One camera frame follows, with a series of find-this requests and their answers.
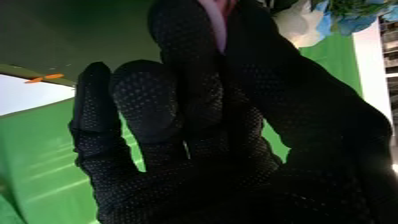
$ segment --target hand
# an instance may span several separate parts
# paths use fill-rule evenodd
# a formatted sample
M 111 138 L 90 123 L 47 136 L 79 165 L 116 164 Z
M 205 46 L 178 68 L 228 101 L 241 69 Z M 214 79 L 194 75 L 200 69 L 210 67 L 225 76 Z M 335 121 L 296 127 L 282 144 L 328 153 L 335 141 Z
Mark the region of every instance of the hand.
M 150 31 L 164 64 L 130 62 L 111 75 L 97 63 L 81 76 L 72 133 L 100 221 L 392 223 L 386 119 L 301 57 L 253 1 L 241 1 L 228 30 L 221 57 L 202 5 L 159 1 Z M 118 110 L 146 173 L 132 162 Z M 292 147 L 285 165 L 262 138 L 264 116 Z M 365 161 L 379 165 L 370 174 Z M 376 186 L 392 196 L 383 206 Z

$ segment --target black glove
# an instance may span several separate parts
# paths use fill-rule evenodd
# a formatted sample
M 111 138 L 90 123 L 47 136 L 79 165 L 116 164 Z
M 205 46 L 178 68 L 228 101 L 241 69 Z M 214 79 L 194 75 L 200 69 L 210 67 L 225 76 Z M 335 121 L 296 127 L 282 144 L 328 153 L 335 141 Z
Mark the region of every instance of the black glove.
M 386 118 L 299 55 L 258 4 L 234 11 L 226 57 L 194 0 L 159 1 L 150 30 L 164 64 L 130 62 L 111 78 L 97 63 L 79 82 L 72 134 L 102 223 L 393 223 Z M 264 116 L 292 147 L 285 165 Z

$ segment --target white object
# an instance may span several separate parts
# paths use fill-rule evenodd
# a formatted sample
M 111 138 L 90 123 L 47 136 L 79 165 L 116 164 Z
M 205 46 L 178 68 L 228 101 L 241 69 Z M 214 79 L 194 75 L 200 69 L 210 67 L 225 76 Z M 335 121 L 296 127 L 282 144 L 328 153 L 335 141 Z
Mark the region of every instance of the white object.
M 292 8 L 274 17 L 280 33 L 297 48 L 315 46 L 324 39 L 317 30 L 324 15 L 322 11 L 312 11 L 312 1 L 299 0 Z
M 75 89 L 0 74 L 0 116 L 75 97 Z

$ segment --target blue object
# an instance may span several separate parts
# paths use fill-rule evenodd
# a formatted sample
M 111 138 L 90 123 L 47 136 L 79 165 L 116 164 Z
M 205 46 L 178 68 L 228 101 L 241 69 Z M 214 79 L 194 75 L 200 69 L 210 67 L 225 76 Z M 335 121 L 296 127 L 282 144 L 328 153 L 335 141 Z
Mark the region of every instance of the blue object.
M 315 10 L 322 11 L 326 13 L 324 19 L 321 21 L 319 27 L 317 27 L 317 31 L 321 32 L 322 35 L 322 40 L 326 39 L 328 36 L 333 35 L 333 13 L 328 12 L 328 6 L 329 6 L 329 0 L 324 1 L 317 7 Z
M 340 33 L 344 36 L 351 36 L 353 33 L 363 31 L 372 23 L 377 21 L 377 15 L 372 16 L 347 16 L 340 21 Z
M 388 11 L 390 13 L 383 16 L 383 18 L 392 22 L 398 22 L 398 6 L 390 6 Z

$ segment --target textured glove fabric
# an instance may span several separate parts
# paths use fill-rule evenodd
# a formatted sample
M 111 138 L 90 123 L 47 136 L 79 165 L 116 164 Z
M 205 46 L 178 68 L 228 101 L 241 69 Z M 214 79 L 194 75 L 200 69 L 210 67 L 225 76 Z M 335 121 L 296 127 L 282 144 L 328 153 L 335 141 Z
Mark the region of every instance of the textured glove fabric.
M 278 33 L 257 1 L 230 17 L 225 56 L 196 0 L 161 0 L 162 62 L 95 63 L 72 134 L 107 224 L 397 223 L 386 118 Z M 120 114 L 143 151 L 139 172 Z M 292 147 L 287 164 L 264 119 Z
M 301 56 L 257 1 L 230 18 L 228 67 L 292 152 L 271 180 L 283 223 L 395 223 L 390 122 Z

